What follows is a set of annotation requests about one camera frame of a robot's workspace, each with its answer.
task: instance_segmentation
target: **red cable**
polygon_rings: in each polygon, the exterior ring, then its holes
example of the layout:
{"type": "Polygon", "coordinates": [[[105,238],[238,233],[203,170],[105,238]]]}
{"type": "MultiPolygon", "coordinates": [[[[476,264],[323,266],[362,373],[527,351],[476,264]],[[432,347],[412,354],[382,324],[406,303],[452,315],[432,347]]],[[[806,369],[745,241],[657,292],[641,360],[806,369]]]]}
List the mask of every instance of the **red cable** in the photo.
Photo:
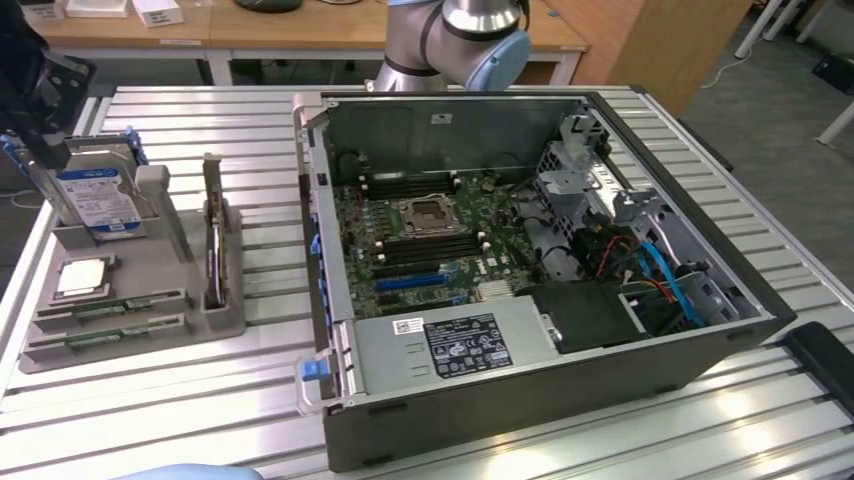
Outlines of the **red cable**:
{"type": "Polygon", "coordinates": [[[611,255],[611,248],[614,247],[614,243],[617,243],[617,240],[623,238],[631,240],[631,237],[627,237],[626,235],[618,235],[617,237],[611,238],[609,246],[605,249],[605,255],[602,256],[602,262],[599,263],[599,269],[596,270],[595,278],[599,278],[602,276],[602,270],[605,269],[605,263],[607,262],[609,256],[611,255]]]}
{"type": "Polygon", "coordinates": [[[665,298],[667,299],[667,301],[670,303],[677,301],[677,297],[674,297],[673,293],[670,293],[667,291],[667,289],[662,285],[662,282],[659,282],[658,280],[651,279],[650,277],[643,277],[643,280],[641,280],[641,281],[642,282],[650,282],[653,285],[655,285],[655,288],[658,288],[661,290],[661,292],[665,294],[665,298]]]}

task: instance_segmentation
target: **white box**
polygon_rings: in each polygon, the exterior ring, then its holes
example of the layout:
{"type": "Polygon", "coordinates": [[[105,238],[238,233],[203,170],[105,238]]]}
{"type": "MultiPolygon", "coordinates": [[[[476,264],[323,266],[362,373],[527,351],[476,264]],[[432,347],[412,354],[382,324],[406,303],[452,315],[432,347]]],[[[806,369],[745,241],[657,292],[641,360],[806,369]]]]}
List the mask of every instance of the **white box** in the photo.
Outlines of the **white box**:
{"type": "Polygon", "coordinates": [[[65,14],[69,17],[125,18],[128,0],[68,0],[65,14]]]}
{"type": "Polygon", "coordinates": [[[148,28],[184,23],[182,7],[175,0],[133,0],[133,8],[148,28]]]}
{"type": "Polygon", "coordinates": [[[61,20],[65,18],[63,13],[63,6],[59,1],[32,3],[24,5],[21,3],[21,10],[24,11],[24,17],[28,22],[40,22],[44,20],[61,20]]]}

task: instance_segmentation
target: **blue hard drive label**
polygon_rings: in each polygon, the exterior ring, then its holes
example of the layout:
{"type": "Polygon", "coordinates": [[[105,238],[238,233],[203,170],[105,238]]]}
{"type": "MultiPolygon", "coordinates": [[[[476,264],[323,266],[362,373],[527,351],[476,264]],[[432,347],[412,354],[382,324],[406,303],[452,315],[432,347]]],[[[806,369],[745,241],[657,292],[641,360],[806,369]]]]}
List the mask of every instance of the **blue hard drive label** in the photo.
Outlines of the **blue hard drive label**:
{"type": "Polygon", "coordinates": [[[424,323],[436,374],[470,375],[512,365],[507,343],[491,313],[424,323]]]}
{"type": "Polygon", "coordinates": [[[141,218],[115,168],[67,170],[56,174],[63,194],[87,227],[97,232],[125,232],[139,228],[141,218]]]}

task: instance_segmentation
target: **motherboard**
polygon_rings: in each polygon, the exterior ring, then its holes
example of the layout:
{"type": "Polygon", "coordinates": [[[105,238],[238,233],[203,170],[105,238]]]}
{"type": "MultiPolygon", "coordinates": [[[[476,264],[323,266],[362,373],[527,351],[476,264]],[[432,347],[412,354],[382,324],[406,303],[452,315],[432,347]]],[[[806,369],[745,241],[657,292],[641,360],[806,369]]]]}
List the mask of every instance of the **motherboard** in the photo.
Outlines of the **motherboard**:
{"type": "Polygon", "coordinates": [[[514,184],[446,172],[335,188],[356,318],[462,305],[542,281],[514,184]]]}

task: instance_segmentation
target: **gray floor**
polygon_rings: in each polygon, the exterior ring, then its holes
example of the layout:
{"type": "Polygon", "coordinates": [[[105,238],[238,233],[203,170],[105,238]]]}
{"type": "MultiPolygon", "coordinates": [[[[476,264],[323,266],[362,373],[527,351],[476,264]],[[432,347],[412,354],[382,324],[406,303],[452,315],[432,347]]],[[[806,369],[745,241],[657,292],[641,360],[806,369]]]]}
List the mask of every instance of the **gray floor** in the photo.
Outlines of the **gray floor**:
{"type": "MultiPolygon", "coordinates": [[[[735,60],[731,52],[749,25],[734,36],[721,65],[735,60]]],[[[789,37],[761,40],[750,60],[726,70],[718,84],[695,95],[683,120],[730,160],[735,177],[759,202],[854,289],[854,124],[833,147],[814,140],[854,97],[813,75],[821,57],[789,37]]]]}
{"type": "MultiPolygon", "coordinates": [[[[721,66],[749,28],[734,36],[721,66]]],[[[814,141],[854,100],[811,74],[821,53],[789,38],[761,41],[751,59],[723,72],[718,84],[697,94],[683,119],[735,165],[735,176],[819,260],[854,288],[854,126],[834,147],[814,141]]],[[[97,84],[200,85],[191,61],[99,62],[97,84]]],[[[372,78],[376,62],[288,62],[263,68],[270,84],[358,84],[372,78]]],[[[238,77],[239,83],[251,82],[238,77]]],[[[35,198],[21,199],[33,203],[35,198]]],[[[0,292],[5,289],[36,210],[0,199],[0,292]]]]}

